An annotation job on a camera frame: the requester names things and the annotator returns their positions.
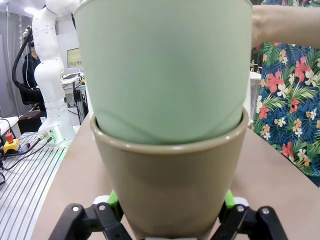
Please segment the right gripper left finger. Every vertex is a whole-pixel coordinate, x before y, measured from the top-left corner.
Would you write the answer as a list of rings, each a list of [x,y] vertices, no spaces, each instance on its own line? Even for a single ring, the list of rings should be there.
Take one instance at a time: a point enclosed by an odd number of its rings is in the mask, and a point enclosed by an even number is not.
[[[87,240],[92,233],[101,232],[107,240],[129,240],[130,235],[121,223],[124,212],[117,195],[95,198],[90,207],[67,205],[58,219],[50,240]]]

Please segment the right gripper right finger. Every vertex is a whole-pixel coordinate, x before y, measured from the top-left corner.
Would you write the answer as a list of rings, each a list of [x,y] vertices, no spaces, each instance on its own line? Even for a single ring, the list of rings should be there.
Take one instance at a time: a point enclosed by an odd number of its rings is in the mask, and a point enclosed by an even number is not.
[[[276,211],[270,206],[253,210],[243,197],[226,193],[218,215],[219,227],[213,240],[234,240],[238,234],[250,240],[286,240],[288,238]]]

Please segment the person's left hand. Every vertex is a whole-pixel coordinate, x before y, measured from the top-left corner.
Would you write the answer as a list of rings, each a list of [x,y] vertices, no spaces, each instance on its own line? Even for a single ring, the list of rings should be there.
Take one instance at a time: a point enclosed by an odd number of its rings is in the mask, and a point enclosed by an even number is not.
[[[279,42],[281,40],[280,5],[253,5],[251,47],[265,42]]]

